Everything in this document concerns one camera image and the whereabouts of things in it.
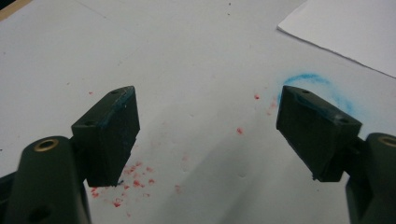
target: blue crayon mark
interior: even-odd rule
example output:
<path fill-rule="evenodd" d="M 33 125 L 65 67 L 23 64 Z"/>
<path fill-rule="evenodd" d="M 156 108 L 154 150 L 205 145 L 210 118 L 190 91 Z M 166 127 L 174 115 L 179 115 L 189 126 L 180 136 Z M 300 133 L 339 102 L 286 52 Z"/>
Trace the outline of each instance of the blue crayon mark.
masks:
<path fill-rule="evenodd" d="M 283 82 L 283 85 L 307 89 L 313 93 L 315 93 L 314 90 L 319 90 L 316 93 L 319 97 L 329 101 L 349 115 L 353 115 L 355 112 L 353 104 L 328 79 L 317 74 L 300 74 L 289 77 Z M 278 104 L 280 103 L 280 94 L 277 96 Z"/>
<path fill-rule="evenodd" d="M 289 86 L 300 80 L 307 81 L 313 84 L 319 83 L 319 84 L 331 85 L 331 82 L 329 80 L 325 79 L 324 77 L 320 77 L 316 74 L 301 74 L 296 77 L 289 77 L 288 79 L 286 79 L 286 81 L 283 82 L 283 85 Z"/>

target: white paper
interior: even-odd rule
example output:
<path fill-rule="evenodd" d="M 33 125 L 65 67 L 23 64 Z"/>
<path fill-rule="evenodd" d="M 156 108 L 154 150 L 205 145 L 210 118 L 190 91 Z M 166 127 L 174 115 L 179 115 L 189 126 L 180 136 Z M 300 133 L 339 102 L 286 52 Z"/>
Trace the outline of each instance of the white paper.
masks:
<path fill-rule="evenodd" d="M 308 0 L 278 29 L 396 77 L 396 1 Z"/>

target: table surface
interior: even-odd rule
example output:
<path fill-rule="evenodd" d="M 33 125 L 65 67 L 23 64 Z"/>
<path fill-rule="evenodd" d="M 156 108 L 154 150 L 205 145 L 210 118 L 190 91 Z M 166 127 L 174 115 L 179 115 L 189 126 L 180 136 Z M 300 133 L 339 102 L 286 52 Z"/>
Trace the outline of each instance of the table surface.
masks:
<path fill-rule="evenodd" d="M 347 175 L 312 180 L 276 130 L 279 94 L 395 135 L 396 79 L 279 32 L 303 1 L 33 1 L 0 22 L 0 175 L 134 85 L 141 131 L 123 184 L 88 189 L 94 223 L 348 223 Z"/>

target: blue smudge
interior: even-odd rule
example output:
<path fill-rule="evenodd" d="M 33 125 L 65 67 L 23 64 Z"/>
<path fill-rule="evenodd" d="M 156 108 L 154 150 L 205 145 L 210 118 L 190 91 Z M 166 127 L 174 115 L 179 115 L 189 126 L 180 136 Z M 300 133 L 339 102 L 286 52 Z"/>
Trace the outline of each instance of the blue smudge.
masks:
<path fill-rule="evenodd" d="M 300 74 L 295 77 L 289 77 L 283 82 L 283 85 L 293 86 L 301 88 L 301 85 L 304 84 L 314 84 L 315 87 L 320 86 L 321 90 L 327 91 L 329 93 L 329 97 L 336 103 L 336 106 L 348 113 L 349 115 L 354 114 L 353 104 L 346 99 L 340 91 L 326 78 L 321 77 L 317 74 Z M 325 99 L 324 96 L 320 96 L 324 100 L 329 101 L 329 99 Z M 277 102 L 280 103 L 281 93 L 277 96 Z"/>
<path fill-rule="evenodd" d="M 325 85 L 331 85 L 332 83 L 325 79 L 324 77 L 320 77 L 316 74 L 301 74 L 299 76 L 296 77 L 289 77 L 288 79 L 286 79 L 286 81 L 283 82 L 283 85 L 292 85 L 293 83 L 297 82 L 297 81 L 307 81 L 313 84 L 319 83 L 319 84 L 325 84 Z"/>

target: black plastic part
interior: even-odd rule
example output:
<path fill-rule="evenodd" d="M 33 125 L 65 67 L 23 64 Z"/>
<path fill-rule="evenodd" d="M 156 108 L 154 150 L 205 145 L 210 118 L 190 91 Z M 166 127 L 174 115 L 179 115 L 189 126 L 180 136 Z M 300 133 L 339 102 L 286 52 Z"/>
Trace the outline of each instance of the black plastic part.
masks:
<path fill-rule="evenodd" d="M 52 148 L 37 151 L 46 147 Z M 38 140 L 22 152 L 5 223 L 90 223 L 72 153 L 69 139 L 61 136 Z"/>
<path fill-rule="evenodd" d="M 8 199 L 11 195 L 15 174 L 16 173 L 14 172 L 0 178 L 0 223 L 3 223 L 3 218 L 6 215 Z"/>
<path fill-rule="evenodd" d="M 361 223 L 396 223 L 396 137 L 371 133 L 363 158 L 373 199 Z"/>
<path fill-rule="evenodd" d="M 346 184 L 346 200 L 351 224 L 360 224 L 373 199 L 373 193 L 368 183 L 362 184 L 349 178 Z"/>
<path fill-rule="evenodd" d="M 314 179 L 338 182 L 344 154 L 355 144 L 361 123 L 310 91 L 284 86 L 276 128 Z"/>
<path fill-rule="evenodd" d="M 344 170 L 354 182 L 362 185 L 366 185 L 368 182 L 363 157 L 364 145 L 365 142 L 358 138 L 355 144 L 346 150 L 344 157 Z"/>
<path fill-rule="evenodd" d="M 76 162 L 76 169 L 78 173 L 78 182 L 82 183 L 87 178 L 89 172 L 89 158 L 87 150 L 85 148 L 79 147 L 75 137 L 70 138 L 70 144 L 73 148 L 73 155 Z"/>
<path fill-rule="evenodd" d="M 78 167 L 87 167 L 91 187 L 117 186 L 139 130 L 133 86 L 111 91 L 73 124 L 73 142 L 87 158 Z"/>

